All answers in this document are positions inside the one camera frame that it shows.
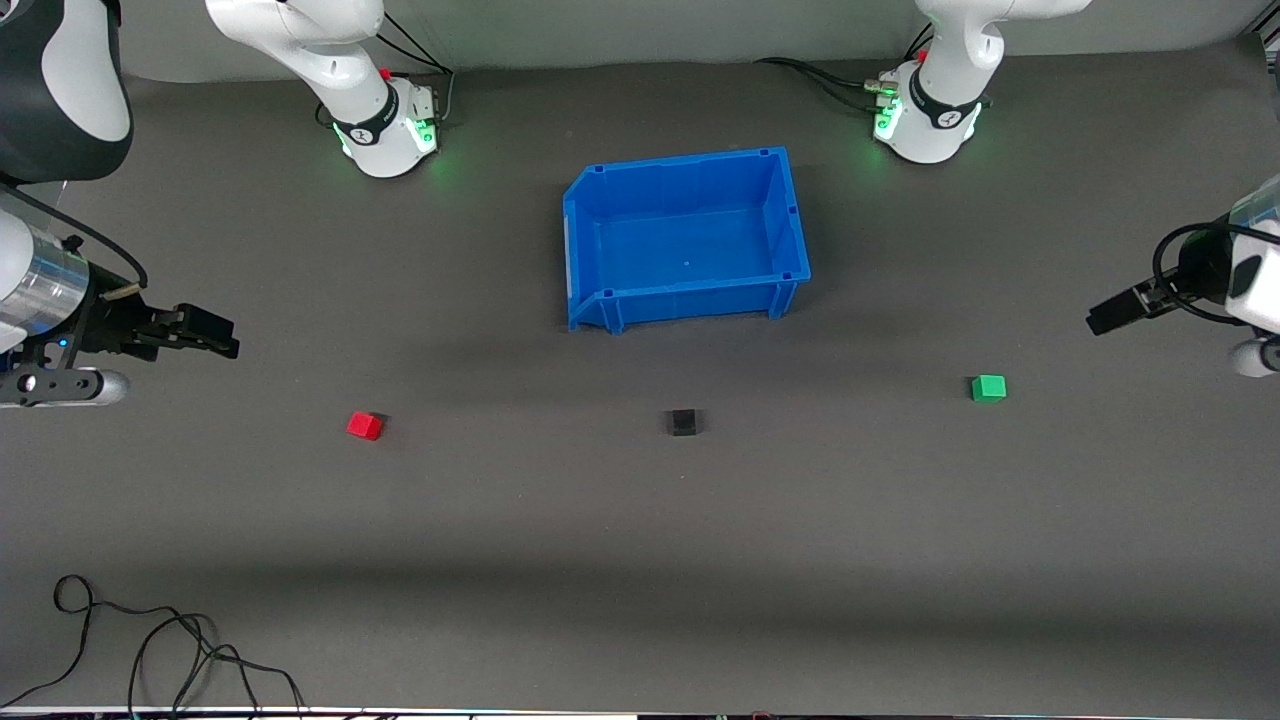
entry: cube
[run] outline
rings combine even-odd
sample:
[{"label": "cube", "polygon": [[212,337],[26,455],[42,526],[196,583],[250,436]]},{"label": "cube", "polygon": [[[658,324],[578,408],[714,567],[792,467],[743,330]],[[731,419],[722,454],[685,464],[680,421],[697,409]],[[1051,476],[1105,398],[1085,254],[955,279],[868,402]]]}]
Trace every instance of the cube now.
[{"label": "cube", "polygon": [[1007,395],[1004,375],[978,375],[973,379],[974,402],[1000,402]]},{"label": "cube", "polygon": [[383,434],[383,420],[371,413],[353,413],[347,423],[347,433],[360,439],[375,441]]},{"label": "cube", "polygon": [[672,410],[671,434],[691,437],[698,434],[698,410]]}]

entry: black cable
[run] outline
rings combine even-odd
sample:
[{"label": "black cable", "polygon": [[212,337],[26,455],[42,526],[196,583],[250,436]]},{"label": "black cable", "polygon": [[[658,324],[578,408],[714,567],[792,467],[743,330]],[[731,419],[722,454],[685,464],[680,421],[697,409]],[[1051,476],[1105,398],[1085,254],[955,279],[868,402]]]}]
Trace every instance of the black cable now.
[{"label": "black cable", "polygon": [[756,63],[764,63],[767,65],[783,65],[786,68],[794,68],[803,73],[818,76],[822,79],[838,85],[840,87],[847,87],[850,90],[861,90],[863,83],[860,81],[845,79],[837,74],[829,73],[813,63],[805,63],[804,60],[796,60],[795,58],[760,58]]},{"label": "black cable", "polygon": [[860,110],[863,113],[868,113],[868,114],[872,114],[872,115],[874,115],[876,113],[879,111],[878,108],[872,108],[869,105],[860,105],[858,102],[854,102],[849,97],[845,97],[844,95],[840,95],[838,92],[836,92],[836,88],[833,88],[829,85],[827,85],[829,82],[829,83],[832,83],[832,85],[835,85],[835,86],[837,86],[840,88],[844,88],[844,90],[861,90],[863,83],[860,83],[860,82],[845,79],[842,77],[838,77],[838,76],[835,76],[832,73],[828,73],[827,70],[824,70],[822,68],[814,67],[814,65],[812,65],[809,63],[805,63],[803,60],[794,60],[791,58],[760,58],[759,60],[756,60],[756,63],[764,63],[764,64],[768,64],[768,65],[781,65],[781,67],[785,67],[785,68],[791,68],[791,69],[799,72],[800,74],[805,76],[806,78],[812,79],[818,86],[819,90],[822,90],[832,100],[840,102],[841,105],[844,105],[846,108],[852,108],[854,110]]},{"label": "black cable", "polygon": [[920,32],[915,35],[915,40],[913,40],[911,44],[906,46],[906,53],[902,53],[904,60],[910,60],[911,55],[914,55],[916,50],[923,47],[925,42],[933,38],[932,35],[929,37],[924,37],[924,33],[929,32],[929,28],[932,27],[933,27],[932,22],[924,23],[924,27],[920,28]]},{"label": "black cable", "polygon": [[451,70],[449,68],[447,68],[443,64],[440,64],[439,60],[436,60],[430,53],[426,51],[426,47],[422,47],[421,42],[419,42],[417,40],[413,40],[413,36],[410,35],[404,29],[403,26],[401,26],[398,22],[396,22],[396,18],[393,18],[390,13],[383,13],[383,15],[387,18],[387,20],[389,23],[392,23],[393,26],[396,26],[396,29],[398,29],[401,32],[401,35],[403,35],[413,45],[413,47],[417,47],[419,51],[422,53],[422,55],[428,59],[429,64],[435,65],[436,68],[440,68],[440,70],[444,72],[444,73],[448,73],[451,76],[453,74],[453,70]]},{"label": "black cable", "polygon": [[323,128],[333,127],[333,115],[332,114],[329,115],[329,122],[326,123],[323,119],[320,119],[320,110],[328,111],[328,108],[324,106],[324,102],[316,102],[316,111],[315,111],[316,124]]},{"label": "black cable", "polygon": [[1260,231],[1257,228],[1251,228],[1248,225],[1233,225],[1230,223],[1192,223],[1189,225],[1183,225],[1175,229],[1174,232],[1166,234],[1158,243],[1156,243],[1156,251],[1152,254],[1151,269],[1156,279],[1156,287],[1158,287],[1161,292],[1164,292],[1169,297],[1170,302],[1181,307],[1183,310],[1187,310],[1192,315],[1196,315],[1197,318],[1208,320],[1211,323],[1221,323],[1224,325],[1236,325],[1236,327],[1248,325],[1248,323],[1245,323],[1239,318],[1233,318],[1230,315],[1219,315],[1217,313],[1210,313],[1208,310],[1202,310],[1192,305],[1190,302],[1188,302],[1187,300],[1184,300],[1181,296],[1178,295],[1178,292],[1174,290],[1172,283],[1169,282],[1169,278],[1165,277],[1165,252],[1169,251],[1169,246],[1172,245],[1175,240],[1178,240],[1184,234],[1201,231],[1230,232],[1235,234],[1243,234],[1247,237],[1257,238],[1263,242],[1270,242],[1271,245],[1277,245],[1277,246],[1280,246],[1280,236],[1275,236],[1268,232]]},{"label": "black cable", "polygon": [[114,240],[111,240],[111,238],[106,237],[105,234],[97,232],[96,229],[86,225],[84,223],[77,220],[76,218],[72,218],[70,215],[68,215],[68,214],[58,210],[56,208],[52,208],[50,205],[45,205],[40,200],[36,200],[35,197],[32,197],[32,196],[27,195],[26,192],[18,190],[17,187],[13,187],[10,184],[0,182],[0,191],[4,191],[6,193],[17,197],[18,200],[22,200],[27,205],[31,205],[32,208],[40,210],[41,213],[49,215],[50,218],[59,219],[59,220],[67,223],[68,225],[70,225],[70,227],[81,231],[82,233],[92,237],[93,240],[101,242],[102,246],[105,246],[111,252],[115,252],[122,260],[124,260],[125,263],[129,264],[131,268],[133,268],[133,272],[137,273],[137,275],[138,275],[137,286],[138,286],[140,290],[145,290],[147,287],[147,270],[142,266],[142,263],[138,263],[133,258],[133,255],[129,255],[128,250],[125,250],[125,249],[120,247],[119,245],[116,245]]},{"label": "black cable", "polygon": [[445,70],[444,67],[440,65],[439,63],[434,63],[434,61],[428,60],[425,58],[420,58],[420,56],[410,53],[408,50],[404,50],[399,45],[396,45],[390,40],[387,40],[387,36],[384,36],[383,33],[378,33],[376,37],[378,37],[378,40],[381,40],[383,44],[387,45],[388,47],[390,47],[392,50],[399,53],[401,55],[404,55],[406,58],[408,58],[408,59],[411,59],[413,61],[422,63],[424,65],[430,65],[430,67],[433,67],[433,68],[435,68],[435,69],[438,69],[438,70],[440,70],[442,73],[445,73],[445,74],[448,74],[451,72],[451,70]]},{"label": "black cable", "polygon": [[[79,583],[79,585],[84,588],[86,602],[83,607],[68,607],[63,602],[63,592],[69,582]],[[237,666],[237,669],[239,670],[241,682],[244,685],[244,694],[248,696],[248,700],[252,703],[253,710],[256,711],[260,711],[262,706],[259,702],[256,693],[253,692],[252,684],[250,683],[247,673],[248,670],[256,670],[259,673],[271,673],[283,676],[289,684],[289,692],[293,696],[293,705],[298,710],[300,715],[302,712],[302,707],[306,705],[306,701],[302,698],[302,691],[298,688],[298,684],[293,680],[293,676],[285,673],[284,670],[244,660],[243,657],[241,657],[239,651],[237,651],[236,647],[232,644],[228,643],[216,646],[212,644],[209,641],[209,637],[204,632],[201,620],[209,623],[210,626],[212,626],[214,621],[211,618],[209,618],[202,612],[179,612],[177,609],[169,605],[161,605],[147,610],[136,610],[132,607],[125,607],[123,605],[116,605],[106,600],[96,600],[93,597],[93,588],[88,584],[88,580],[86,580],[81,575],[64,575],[59,578],[58,583],[54,585],[54,607],[58,609],[59,612],[64,612],[67,615],[79,615],[82,612],[84,614],[84,623],[81,625],[81,638],[79,638],[79,646],[77,647],[76,651],[76,657],[72,660],[70,665],[67,666],[67,670],[64,670],[61,675],[59,675],[54,680],[23,691],[9,702],[0,705],[0,708],[9,707],[10,705],[22,701],[31,693],[56,685],[58,683],[65,680],[76,670],[76,667],[81,662],[81,659],[84,657],[84,647],[88,643],[88,628],[93,619],[93,610],[97,607],[109,607],[111,610],[115,610],[116,612],[123,612],[125,615],[150,615],[152,612],[168,612],[170,615],[170,618],[166,618],[159,625],[152,628],[150,633],[147,633],[146,638],[142,641],[142,644],[138,647],[138,652],[133,657],[133,669],[129,674],[129,687],[127,698],[131,717],[133,717],[134,688],[138,680],[138,674],[142,669],[142,660],[146,656],[147,647],[150,646],[151,641],[156,637],[156,634],[159,634],[161,630],[173,624],[179,625],[183,630],[187,632],[188,635],[192,637],[192,639],[196,641],[196,656],[192,660],[191,670],[187,673],[187,678],[183,682],[182,688],[178,691],[177,696],[174,696],[172,716],[177,717],[177,711],[178,707],[182,705],[182,701],[186,700],[187,693],[191,692],[191,688],[200,678],[200,674],[204,673],[207,667],[210,667],[212,662],[227,662]]]},{"label": "black cable", "polygon": [[1254,23],[1253,32],[1262,32],[1262,28],[1265,28],[1267,23],[1270,23],[1271,19],[1276,17],[1276,13],[1280,13],[1280,8],[1272,8],[1272,10],[1267,13],[1265,18]]}]

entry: dark gray table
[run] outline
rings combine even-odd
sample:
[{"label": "dark gray table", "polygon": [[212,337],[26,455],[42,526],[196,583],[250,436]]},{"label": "dark gray table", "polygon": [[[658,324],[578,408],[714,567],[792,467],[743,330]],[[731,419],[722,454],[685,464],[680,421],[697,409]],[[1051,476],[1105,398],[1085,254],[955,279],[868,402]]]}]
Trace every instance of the dark gray table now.
[{"label": "dark gray table", "polygon": [[[1275,717],[1280,382],[1189,316],[1084,324],[1280,169],[1267,82],[1256,40],[1014,58],[913,167],[782,68],[477,72],[394,181],[302,83],[138,85],[129,160],[64,208],[243,356],[104,360],[127,402],[0,415],[0,687],[68,660],[78,571],[317,705]],[[582,167],[763,145],[814,266],[790,316],[566,331]],[[667,437],[687,406],[705,434]],[[104,616],[32,702],[123,702],[147,626]],[[156,652],[164,702],[188,648]],[[223,671],[201,702],[242,700]]]}]

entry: blue storage bin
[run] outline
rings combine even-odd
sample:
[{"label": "blue storage bin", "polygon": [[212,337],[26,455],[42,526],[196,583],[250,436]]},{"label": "blue storage bin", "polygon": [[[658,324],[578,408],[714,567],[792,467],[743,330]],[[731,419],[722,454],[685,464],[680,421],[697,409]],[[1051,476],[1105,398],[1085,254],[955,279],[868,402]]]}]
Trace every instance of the blue storage bin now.
[{"label": "blue storage bin", "polygon": [[568,328],[768,311],[809,281],[783,147],[593,165],[564,193]]}]

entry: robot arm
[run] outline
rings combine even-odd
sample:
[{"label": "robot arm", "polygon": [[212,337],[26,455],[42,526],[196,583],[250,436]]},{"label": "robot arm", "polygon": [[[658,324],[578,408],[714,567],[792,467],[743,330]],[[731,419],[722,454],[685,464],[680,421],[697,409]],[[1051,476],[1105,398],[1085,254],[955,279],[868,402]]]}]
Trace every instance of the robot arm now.
[{"label": "robot arm", "polygon": [[[0,190],[118,251],[18,186],[97,179],[124,161],[133,123],[119,24],[118,0],[17,0],[0,19]],[[230,322],[192,305],[147,306],[141,265],[129,282],[82,258],[81,242],[0,210],[0,407],[120,400],[124,375],[76,368],[82,352],[155,360],[160,347],[197,347],[236,357]]]},{"label": "robot arm", "polygon": [[877,120],[874,137],[914,163],[941,163],[973,135],[979,97],[1000,61],[1005,38],[996,23],[1079,13],[1092,0],[916,0],[933,23],[923,61],[881,73],[905,88]]},{"label": "robot arm", "polygon": [[227,37],[306,82],[334,118],[343,151],[366,174],[396,177],[436,149],[435,96],[384,78],[357,42],[378,35],[381,0],[205,0]]},{"label": "robot arm", "polygon": [[0,19],[0,182],[109,176],[133,142],[119,0],[18,0]]},{"label": "robot arm", "polygon": [[[1184,236],[1178,264],[1166,269],[1166,250]],[[1254,337],[1231,350],[1236,373],[1256,378],[1280,373],[1280,176],[1217,220],[1169,233],[1156,246],[1152,273],[1089,311],[1093,334],[1181,309],[1252,329]],[[1193,305],[1201,300],[1221,305],[1226,314]]]}]

